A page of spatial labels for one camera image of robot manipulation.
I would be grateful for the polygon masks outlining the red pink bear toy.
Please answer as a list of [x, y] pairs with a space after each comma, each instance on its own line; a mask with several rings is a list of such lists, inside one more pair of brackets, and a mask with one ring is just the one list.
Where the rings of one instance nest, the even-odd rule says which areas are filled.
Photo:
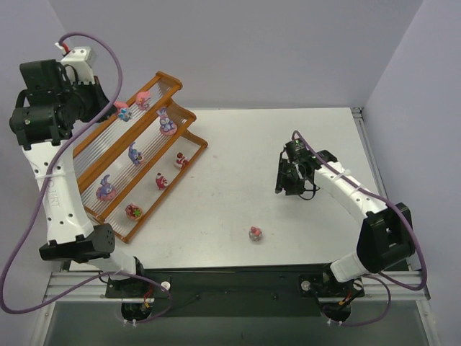
[[159, 190], [165, 190], [169, 186], [169, 181], [160, 172], [156, 175], [155, 182]]

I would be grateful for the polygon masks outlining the purple bunny pink ring toy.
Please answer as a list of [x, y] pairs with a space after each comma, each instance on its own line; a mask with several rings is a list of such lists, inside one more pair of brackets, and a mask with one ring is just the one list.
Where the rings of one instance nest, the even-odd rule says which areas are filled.
[[156, 113], [157, 113], [158, 118], [159, 118], [159, 124], [160, 124], [159, 131], [160, 131], [160, 133], [165, 135], [165, 136], [174, 135], [177, 132], [177, 125], [168, 116], [166, 107], [160, 108]]

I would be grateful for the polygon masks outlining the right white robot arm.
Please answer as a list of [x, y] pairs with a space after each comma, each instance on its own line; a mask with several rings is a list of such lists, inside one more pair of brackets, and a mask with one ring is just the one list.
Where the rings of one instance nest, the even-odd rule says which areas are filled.
[[300, 196], [308, 191], [306, 182], [312, 184], [311, 192], [317, 188], [327, 192], [361, 226], [356, 249], [328, 265], [326, 277], [332, 283], [382, 272], [416, 252], [406, 205], [391, 208], [372, 197], [333, 154], [327, 150], [314, 154], [296, 138], [279, 155], [275, 192]]

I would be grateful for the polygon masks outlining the red white cake toy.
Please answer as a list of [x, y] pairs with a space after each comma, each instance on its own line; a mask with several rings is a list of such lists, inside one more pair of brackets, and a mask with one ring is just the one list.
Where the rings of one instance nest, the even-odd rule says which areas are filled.
[[189, 159], [182, 152], [179, 152], [176, 155], [174, 166], [177, 169], [184, 169], [188, 165], [188, 163], [189, 163]]

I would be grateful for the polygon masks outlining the pink toy clear base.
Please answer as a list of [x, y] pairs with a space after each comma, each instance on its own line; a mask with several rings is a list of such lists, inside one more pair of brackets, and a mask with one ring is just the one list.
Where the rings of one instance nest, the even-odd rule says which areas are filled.
[[262, 230], [258, 227], [252, 226], [249, 230], [249, 238], [252, 241], [260, 241], [263, 237]]

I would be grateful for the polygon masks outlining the pink bear green clover toy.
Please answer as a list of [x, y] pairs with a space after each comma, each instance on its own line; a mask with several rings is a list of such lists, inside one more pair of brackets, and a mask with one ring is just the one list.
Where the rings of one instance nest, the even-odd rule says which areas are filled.
[[131, 203], [125, 207], [125, 214], [131, 221], [138, 221], [143, 216], [143, 210]]

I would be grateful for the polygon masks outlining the pink toy blue glasses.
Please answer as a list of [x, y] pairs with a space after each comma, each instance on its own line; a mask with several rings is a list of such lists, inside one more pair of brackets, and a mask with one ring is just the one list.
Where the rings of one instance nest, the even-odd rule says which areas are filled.
[[132, 118], [132, 112], [130, 110], [130, 107], [120, 101], [114, 102], [114, 106], [117, 108], [117, 118], [124, 121], [128, 122]]

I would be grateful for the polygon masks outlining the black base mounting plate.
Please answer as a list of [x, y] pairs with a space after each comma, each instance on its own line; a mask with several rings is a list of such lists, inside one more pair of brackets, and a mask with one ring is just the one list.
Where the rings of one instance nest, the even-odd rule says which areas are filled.
[[364, 296], [360, 279], [338, 283], [326, 265], [144, 269], [149, 281], [108, 280], [105, 296], [122, 300], [128, 321], [165, 317], [307, 317], [347, 319]]

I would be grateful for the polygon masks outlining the purple creature pink donut toy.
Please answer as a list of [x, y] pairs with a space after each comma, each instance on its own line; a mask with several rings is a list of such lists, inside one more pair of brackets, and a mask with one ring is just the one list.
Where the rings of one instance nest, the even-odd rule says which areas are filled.
[[100, 201], [110, 201], [117, 196], [115, 187], [109, 182], [109, 174], [103, 176], [100, 181], [100, 186], [96, 191], [96, 198]]

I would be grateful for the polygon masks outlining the orange tiered display shelf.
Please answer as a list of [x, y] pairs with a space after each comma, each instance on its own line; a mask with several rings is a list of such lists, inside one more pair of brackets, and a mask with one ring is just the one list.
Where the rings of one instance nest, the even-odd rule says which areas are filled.
[[196, 115], [173, 96], [177, 78], [157, 72], [119, 112], [73, 150], [84, 210], [129, 243], [207, 148], [189, 127]]

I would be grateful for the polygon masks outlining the purple bunny small toy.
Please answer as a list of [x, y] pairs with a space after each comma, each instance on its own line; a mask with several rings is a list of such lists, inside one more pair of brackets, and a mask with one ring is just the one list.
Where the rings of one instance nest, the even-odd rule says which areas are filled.
[[144, 162], [143, 154], [135, 147], [135, 142], [132, 142], [128, 147], [128, 157], [135, 166], [139, 166]]

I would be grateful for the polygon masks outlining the pink blob toy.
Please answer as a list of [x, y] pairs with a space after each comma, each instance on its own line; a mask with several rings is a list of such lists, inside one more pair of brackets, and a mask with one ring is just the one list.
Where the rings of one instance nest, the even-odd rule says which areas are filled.
[[140, 111], [147, 111], [151, 107], [151, 92], [149, 90], [138, 92], [135, 104]]

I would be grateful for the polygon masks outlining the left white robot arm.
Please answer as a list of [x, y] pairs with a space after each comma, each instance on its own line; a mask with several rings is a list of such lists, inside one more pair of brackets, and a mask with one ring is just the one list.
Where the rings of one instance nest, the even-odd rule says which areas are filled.
[[89, 263], [116, 277], [137, 274], [139, 261], [116, 247], [112, 227], [95, 226], [87, 216], [73, 165], [74, 123], [106, 120], [116, 110], [113, 101], [98, 81], [72, 82], [55, 60], [22, 63], [19, 70], [27, 88], [9, 125], [32, 167], [47, 218], [41, 259]]

